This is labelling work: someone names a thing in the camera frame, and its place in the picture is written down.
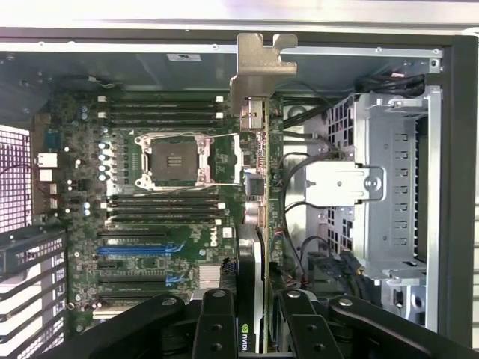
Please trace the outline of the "long black expansion slot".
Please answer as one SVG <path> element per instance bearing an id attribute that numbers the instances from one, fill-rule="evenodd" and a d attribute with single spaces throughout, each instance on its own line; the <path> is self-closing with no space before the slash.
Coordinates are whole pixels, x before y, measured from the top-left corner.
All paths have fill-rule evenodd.
<path id="1" fill-rule="evenodd" d="M 98 239 L 138 239 L 154 241 L 160 239 L 168 239 L 171 236 L 169 231 L 102 231 L 97 232 Z"/>
<path id="2" fill-rule="evenodd" d="M 105 303 L 109 304 L 124 304 L 127 305 L 128 303 L 139 303 L 146 301 L 148 299 L 151 299 L 155 297 L 155 294 L 141 294 L 141 293 L 104 293 L 104 294 L 99 294 L 98 299 L 100 301 L 104 301 Z"/>

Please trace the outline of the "green Dell motherboard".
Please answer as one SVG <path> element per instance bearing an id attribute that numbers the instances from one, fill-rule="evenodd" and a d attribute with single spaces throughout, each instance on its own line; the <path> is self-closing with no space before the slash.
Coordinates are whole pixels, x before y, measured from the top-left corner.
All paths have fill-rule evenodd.
<path id="1" fill-rule="evenodd" d="M 114 99 L 188 99 L 222 102 L 222 127 L 212 129 L 111 128 L 100 119 L 105 107 L 117 103 L 99 103 L 98 96 Z M 281 196 L 287 159 L 284 145 L 289 131 L 304 118 L 306 98 L 275 94 L 272 110 L 271 190 L 274 224 L 273 259 L 283 258 L 280 233 L 283 227 Z M 139 303 L 109 304 L 98 299 L 104 293 L 141 293 L 160 295 L 171 292 L 188 299 L 198 287 L 198 266 L 220 264 L 236 259 L 235 232 L 244 222 L 244 166 L 254 162 L 254 136 L 242 134 L 239 119 L 234 117 L 222 95 L 202 92 L 129 92 L 122 90 L 57 90 L 47 100 L 41 113 L 46 123 L 45 150 L 55 161 L 37 160 L 39 169 L 50 170 L 48 180 L 39 181 L 45 198 L 46 221 L 64 231 L 67 261 L 64 309 L 67 327 L 80 334 L 105 320 L 93 320 L 97 307 L 132 307 Z M 212 187 L 201 191 L 182 191 L 164 195 L 134 197 L 145 193 L 135 185 L 141 174 L 140 147 L 135 138 L 150 132 L 200 132 L 206 135 L 239 133 L 242 150 L 240 187 Z M 168 239 L 98 239 L 102 231 L 169 231 Z M 108 245 L 185 244 L 171 256 L 99 256 L 97 248 Z M 97 270 L 97 262 L 121 260 L 119 270 Z M 108 276 L 182 276 L 181 283 L 98 284 Z"/>

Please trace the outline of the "black RAM slot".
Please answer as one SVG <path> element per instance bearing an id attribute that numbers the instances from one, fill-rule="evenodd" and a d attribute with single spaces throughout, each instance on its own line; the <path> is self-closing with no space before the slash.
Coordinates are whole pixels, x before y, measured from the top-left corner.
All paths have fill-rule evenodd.
<path id="1" fill-rule="evenodd" d="M 149 121 L 149 120 L 120 120 L 106 121 L 111 128 L 165 128 L 165 129 L 212 129 L 222 127 L 223 120 L 190 120 L 187 121 Z"/>
<path id="2" fill-rule="evenodd" d="M 99 103 L 117 103 L 126 105 L 127 103 L 137 104 L 181 104 L 181 105 L 221 105 L 222 102 L 206 101 L 206 100 L 188 100 L 188 99 L 114 99 L 107 96 L 98 96 Z"/>
<path id="3" fill-rule="evenodd" d="M 223 113 L 175 113 L 175 112 L 100 112 L 98 115 L 100 119 L 113 119 L 113 120 L 184 120 L 184 119 L 201 119 L 201 120 L 209 120 L 209 119 L 222 119 Z"/>
<path id="4" fill-rule="evenodd" d="M 139 104 L 126 104 L 126 105 L 112 105 L 105 107 L 107 111 L 186 111 L 186 112 L 221 112 L 222 107 L 206 106 L 206 105 L 139 105 Z"/>

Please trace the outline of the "CPU socket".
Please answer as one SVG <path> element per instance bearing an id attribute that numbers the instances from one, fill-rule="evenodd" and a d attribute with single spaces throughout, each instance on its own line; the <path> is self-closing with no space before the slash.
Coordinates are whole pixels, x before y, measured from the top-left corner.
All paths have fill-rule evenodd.
<path id="1" fill-rule="evenodd" d="M 135 185 L 143 190 L 215 183 L 209 164 L 212 138 L 135 138 L 140 147 L 141 174 Z"/>

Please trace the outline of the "metal drive cage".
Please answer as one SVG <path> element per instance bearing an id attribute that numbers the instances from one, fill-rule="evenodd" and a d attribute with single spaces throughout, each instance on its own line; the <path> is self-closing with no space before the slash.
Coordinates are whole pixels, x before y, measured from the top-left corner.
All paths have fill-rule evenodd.
<path id="1" fill-rule="evenodd" d="M 322 209 L 320 234 L 351 251 L 382 305 L 439 327 L 441 97 L 352 95 L 324 130 L 340 161 L 307 166 L 305 199 Z"/>

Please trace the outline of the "white expansion slot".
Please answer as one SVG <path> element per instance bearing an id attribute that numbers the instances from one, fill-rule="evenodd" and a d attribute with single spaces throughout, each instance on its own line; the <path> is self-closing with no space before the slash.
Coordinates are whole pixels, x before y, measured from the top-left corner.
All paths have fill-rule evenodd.
<path id="1" fill-rule="evenodd" d="M 93 311 L 93 320 L 108 320 L 130 309 L 132 307 L 97 307 Z"/>

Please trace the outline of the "black slot with blue latch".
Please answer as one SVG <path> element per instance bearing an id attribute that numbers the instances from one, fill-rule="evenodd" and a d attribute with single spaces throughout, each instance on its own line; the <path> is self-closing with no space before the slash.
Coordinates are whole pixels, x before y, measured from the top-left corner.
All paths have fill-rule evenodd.
<path id="1" fill-rule="evenodd" d="M 98 284 L 146 284 L 146 283 L 163 283 L 166 286 L 171 286 L 174 283 L 181 283 L 183 281 L 182 276 L 175 275 L 160 275 L 160 276 L 108 276 L 100 277 Z"/>

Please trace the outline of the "silver chipset heatsink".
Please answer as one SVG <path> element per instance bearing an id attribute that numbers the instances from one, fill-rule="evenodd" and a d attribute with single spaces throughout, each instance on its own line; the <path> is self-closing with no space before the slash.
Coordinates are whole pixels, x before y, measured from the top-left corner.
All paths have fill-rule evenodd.
<path id="1" fill-rule="evenodd" d="M 219 288 L 221 279 L 220 264 L 201 264 L 198 266 L 199 289 Z"/>

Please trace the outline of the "blue expansion slot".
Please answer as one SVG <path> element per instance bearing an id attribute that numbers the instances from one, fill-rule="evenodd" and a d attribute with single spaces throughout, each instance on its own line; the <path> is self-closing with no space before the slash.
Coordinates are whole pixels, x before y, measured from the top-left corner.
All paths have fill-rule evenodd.
<path id="1" fill-rule="evenodd" d="M 97 248 L 99 256 L 171 256 L 183 250 L 185 244 L 167 245 L 108 245 Z"/>

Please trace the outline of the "open black PC case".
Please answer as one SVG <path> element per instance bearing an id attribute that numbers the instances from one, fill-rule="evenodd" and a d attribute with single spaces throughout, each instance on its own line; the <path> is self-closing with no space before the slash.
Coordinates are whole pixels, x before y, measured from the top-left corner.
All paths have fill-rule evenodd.
<path id="1" fill-rule="evenodd" d="M 40 113 L 57 90 L 202 92 L 222 95 L 230 109 L 237 73 L 237 36 L 250 31 L 144 31 L 53 29 L 34 36 L 0 34 L 0 359 L 35 359 L 80 334 L 70 333 L 63 292 L 67 261 L 64 231 L 46 221 L 39 189 L 55 161 L 45 150 Z M 265 45 L 276 34 L 262 34 Z M 283 346 L 279 294 L 311 292 L 324 302 L 339 295 L 382 305 L 351 251 L 335 252 L 320 234 L 322 209 L 305 199 L 305 170 L 340 161 L 344 152 L 323 126 L 328 113 L 352 95 L 377 93 L 417 99 L 441 97 L 439 327 L 437 334 L 479 352 L 473 344 L 475 147 L 478 40 L 464 35 L 293 34 L 295 48 L 281 52 L 296 75 L 275 94 L 306 98 L 303 120 L 284 145 L 280 233 L 283 258 L 269 263 L 271 286 L 268 352 L 237 359 L 296 359 Z M 237 251 L 221 266 L 219 288 L 234 295 L 237 327 Z M 211 289 L 197 289 L 185 303 Z"/>

